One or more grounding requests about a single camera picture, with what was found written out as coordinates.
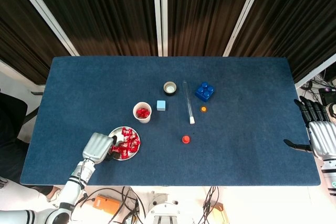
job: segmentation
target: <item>floor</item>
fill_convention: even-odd
[[[12,82],[0,73],[0,88],[3,93],[18,97],[28,103],[28,112],[35,109],[41,97],[31,95],[25,86]],[[26,125],[20,133],[21,139],[29,141],[34,121]],[[328,190],[321,178],[321,185],[316,187],[221,187],[219,201],[224,207],[229,218],[229,223],[333,223],[336,220],[336,202],[331,201]],[[88,188],[88,193],[96,188]],[[192,217],[198,223],[202,213],[202,203],[208,188],[205,187],[134,187],[147,207],[153,194],[169,193],[171,197],[181,204],[179,210]],[[103,194],[119,197],[110,191]],[[9,182],[5,188],[0,189],[0,210],[31,209],[41,211],[52,207],[46,198],[37,191],[25,188],[16,183]],[[120,218],[127,211],[122,211]],[[74,223],[107,223],[110,216],[86,204],[81,209],[76,209],[73,215]],[[210,217],[210,224],[223,224],[215,222],[214,216]]]

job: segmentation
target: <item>test tube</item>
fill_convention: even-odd
[[[194,119],[194,115],[193,115],[193,107],[191,106],[188,83],[186,81],[183,81],[182,85],[183,85],[183,89],[184,89],[185,100],[186,100],[187,107],[188,107],[189,122],[190,122],[190,124],[194,124],[195,119]]]

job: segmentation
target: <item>white paper cup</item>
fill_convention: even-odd
[[[147,116],[146,118],[138,118],[137,115],[136,115],[136,111],[138,109],[148,109],[149,110],[149,116]],[[140,123],[148,123],[151,119],[151,114],[152,114],[152,108],[146,102],[138,102],[133,108],[133,115],[136,119],[139,120]]]

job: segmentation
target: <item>dark curtain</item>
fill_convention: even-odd
[[[255,0],[231,56],[286,57],[295,81],[336,52],[336,0]]]
[[[222,56],[245,0],[168,0],[169,56]]]
[[[154,0],[44,2],[80,55],[158,55]]]
[[[36,84],[44,84],[52,58],[69,53],[29,0],[0,4],[0,59]]]

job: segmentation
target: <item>light blue cube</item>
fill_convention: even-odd
[[[159,101],[156,102],[156,110],[158,111],[166,111],[166,101]]]

